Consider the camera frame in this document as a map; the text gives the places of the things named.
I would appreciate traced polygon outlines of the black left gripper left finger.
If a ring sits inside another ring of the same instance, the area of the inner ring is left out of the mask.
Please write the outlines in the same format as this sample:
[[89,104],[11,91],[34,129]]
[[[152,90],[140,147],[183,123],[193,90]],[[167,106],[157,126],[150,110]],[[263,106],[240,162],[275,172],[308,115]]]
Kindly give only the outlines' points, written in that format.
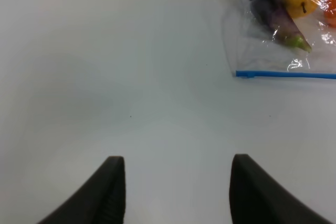
[[40,223],[124,223],[125,163],[110,156],[61,206]]

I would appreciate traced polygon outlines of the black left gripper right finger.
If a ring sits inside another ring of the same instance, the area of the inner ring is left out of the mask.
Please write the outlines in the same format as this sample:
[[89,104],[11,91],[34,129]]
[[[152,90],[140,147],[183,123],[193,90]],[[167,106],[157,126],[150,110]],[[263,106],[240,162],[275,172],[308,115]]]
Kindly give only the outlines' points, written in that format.
[[247,154],[233,158],[229,203],[233,223],[330,223],[283,188]]

